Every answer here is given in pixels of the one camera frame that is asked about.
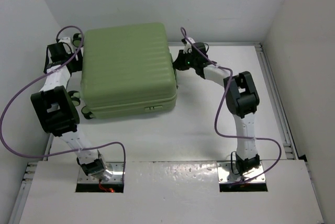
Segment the light green suitcase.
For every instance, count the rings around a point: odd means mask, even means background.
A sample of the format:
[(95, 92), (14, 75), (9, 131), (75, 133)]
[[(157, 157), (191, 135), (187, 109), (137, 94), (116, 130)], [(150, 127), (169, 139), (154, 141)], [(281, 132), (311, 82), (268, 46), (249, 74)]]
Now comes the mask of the light green suitcase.
[(80, 98), (86, 119), (174, 109), (177, 80), (163, 23), (88, 30)]

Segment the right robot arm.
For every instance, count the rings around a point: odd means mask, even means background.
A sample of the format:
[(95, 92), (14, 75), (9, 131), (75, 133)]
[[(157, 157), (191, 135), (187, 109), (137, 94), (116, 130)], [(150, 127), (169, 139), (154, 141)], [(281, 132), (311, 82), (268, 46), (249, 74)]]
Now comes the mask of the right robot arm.
[(201, 78), (222, 86), (227, 108), (233, 115), (236, 126), (236, 161), (233, 174), (243, 175), (260, 165), (260, 156), (255, 145), (254, 121), (260, 103), (252, 75), (241, 72), (233, 76), (229, 69), (220, 67), (210, 60), (205, 43), (194, 42), (192, 38), (182, 39), (184, 49), (178, 52), (173, 68), (179, 71), (189, 69)]

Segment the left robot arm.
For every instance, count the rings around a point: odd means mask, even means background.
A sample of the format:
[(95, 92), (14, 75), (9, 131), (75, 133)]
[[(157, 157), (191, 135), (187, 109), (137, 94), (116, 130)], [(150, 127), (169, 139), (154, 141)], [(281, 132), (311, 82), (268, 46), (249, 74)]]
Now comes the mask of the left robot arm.
[(76, 91), (66, 90), (73, 72), (79, 70), (82, 57), (73, 59), (61, 66), (73, 55), (73, 48), (67, 42), (57, 42), (47, 46), (47, 59), (44, 71), (48, 75), (43, 87), (30, 99), (43, 130), (59, 137), (74, 151), (77, 163), (86, 176), (97, 180), (109, 179), (106, 163), (101, 153), (92, 147), (79, 129), (80, 118), (76, 106), (80, 99)]

